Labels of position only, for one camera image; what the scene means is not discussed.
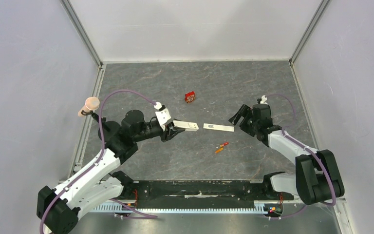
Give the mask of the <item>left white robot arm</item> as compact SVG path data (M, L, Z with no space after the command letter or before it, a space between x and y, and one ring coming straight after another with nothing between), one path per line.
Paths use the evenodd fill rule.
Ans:
M126 113L121 123L98 121L100 152L81 170L55 188L43 187L37 198L37 216L41 220L39 232L49 230L52 234L68 234L78 221L103 202L120 197L127 199L133 194L133 185L116 177L96 184L112 170L118 168L138 150L137 143L159 137L169 141L188 130L184 121L167 121L163 111L156 113L151 121L144 120L139 110Z

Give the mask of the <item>white remote battery cover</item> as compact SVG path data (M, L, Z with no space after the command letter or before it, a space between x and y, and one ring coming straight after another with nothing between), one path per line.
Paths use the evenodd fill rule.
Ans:
M217 125L217 124L210 124L210 123L204 123L203 128L208 129L208 130L234 132L233 126Z

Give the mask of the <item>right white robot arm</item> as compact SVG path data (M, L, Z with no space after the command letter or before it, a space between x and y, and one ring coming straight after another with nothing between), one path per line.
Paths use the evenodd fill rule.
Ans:
M334 154L318 150L292 137L273 123L268 104L242 105L229 119L233 125L265 146L285 156L295 166L295 173L270 173L264 176L262 194L268 199L281 192L298 196L306 205L323 203L334 206L345 189Z

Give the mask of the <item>white remote control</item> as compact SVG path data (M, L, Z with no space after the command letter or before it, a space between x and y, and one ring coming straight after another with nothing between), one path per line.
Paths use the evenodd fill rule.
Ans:
M199 126L195 122L186 122L186 121L174 120L173 124L174 124L175 127L183 128L185 131L196 132L196 131L199 130Z

